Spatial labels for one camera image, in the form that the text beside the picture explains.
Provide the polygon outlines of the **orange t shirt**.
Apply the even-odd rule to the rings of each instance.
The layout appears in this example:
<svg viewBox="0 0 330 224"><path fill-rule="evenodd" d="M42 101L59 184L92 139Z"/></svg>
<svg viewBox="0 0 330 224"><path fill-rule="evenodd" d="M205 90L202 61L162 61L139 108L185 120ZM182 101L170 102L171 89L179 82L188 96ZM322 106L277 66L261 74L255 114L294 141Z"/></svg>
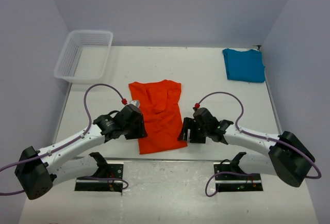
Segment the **orange t shirt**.
<svg viewBox="0 0 330 224"><path fill-rule="evenodd" d="M140 102L147 137L139 138L140 154L185 148L179 140L183 121L179 109L181 83L162 80L155 83L133 82L129 85L133 100Z"/></svg>

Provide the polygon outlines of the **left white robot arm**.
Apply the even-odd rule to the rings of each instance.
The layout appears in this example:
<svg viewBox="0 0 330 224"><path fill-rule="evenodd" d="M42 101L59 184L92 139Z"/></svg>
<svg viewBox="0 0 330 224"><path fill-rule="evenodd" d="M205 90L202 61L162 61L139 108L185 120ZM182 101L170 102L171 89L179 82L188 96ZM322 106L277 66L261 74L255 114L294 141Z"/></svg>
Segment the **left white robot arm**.
<svg viewBox="0 0 330 224"><path fill-rule="evenodd" d="M53 186L74 178L102 179L107 166L100 153L92 152L81 159L76 156L120 136L127 140L146 137L139 105L139 101L131 101L114 117L101 115L89 128L55 145L23 150L14 173L27 198L38 199Z"/></svg>

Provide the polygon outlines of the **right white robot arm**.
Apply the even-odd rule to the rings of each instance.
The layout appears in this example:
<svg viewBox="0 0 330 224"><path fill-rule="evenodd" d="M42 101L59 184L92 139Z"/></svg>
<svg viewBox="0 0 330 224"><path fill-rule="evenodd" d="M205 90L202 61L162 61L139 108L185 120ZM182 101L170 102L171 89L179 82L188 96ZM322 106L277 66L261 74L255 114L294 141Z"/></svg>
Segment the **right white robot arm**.
<svg viewBox="0 0 330 224"><path fill-rule="evenodd" d="M225 145L238 146L252 153L239 152L229 163L216 170L217 180L231 175L235 179L257 174L278 176L292 187L300 187L315 158L291 132L267 135L242 131L229 120L217 120L206 108L196 109L185 117L179 141L205 143L206 138Z"/></svg>

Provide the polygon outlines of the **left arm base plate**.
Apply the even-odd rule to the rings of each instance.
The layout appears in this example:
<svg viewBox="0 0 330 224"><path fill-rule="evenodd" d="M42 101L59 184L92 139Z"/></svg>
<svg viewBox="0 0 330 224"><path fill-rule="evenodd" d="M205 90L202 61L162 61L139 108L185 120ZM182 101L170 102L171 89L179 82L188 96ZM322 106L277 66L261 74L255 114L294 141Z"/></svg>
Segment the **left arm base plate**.
<svg viewBox="0 0 330 224"><path fill-rule="evenodd" d="M77 178L74 191L122 193L127 187L123 180L124 163L106 161L91 178Z"/></svg>

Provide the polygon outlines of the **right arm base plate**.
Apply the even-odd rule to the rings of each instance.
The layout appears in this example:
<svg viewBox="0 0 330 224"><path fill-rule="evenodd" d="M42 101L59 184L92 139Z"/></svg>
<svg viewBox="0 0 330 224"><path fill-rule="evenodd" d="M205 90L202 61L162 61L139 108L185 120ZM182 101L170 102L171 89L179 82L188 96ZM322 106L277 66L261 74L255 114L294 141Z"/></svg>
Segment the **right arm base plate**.
<svg viewBox="0 0 330 224"><path fill-rule="evenodd" d="M238 166L231 166L229 162L215 163L213 168L215 173L229 171L244 174ZM215 185L218 193L263 191L260 174L254 174L251 176L222 174L215 177Z"/></svg>

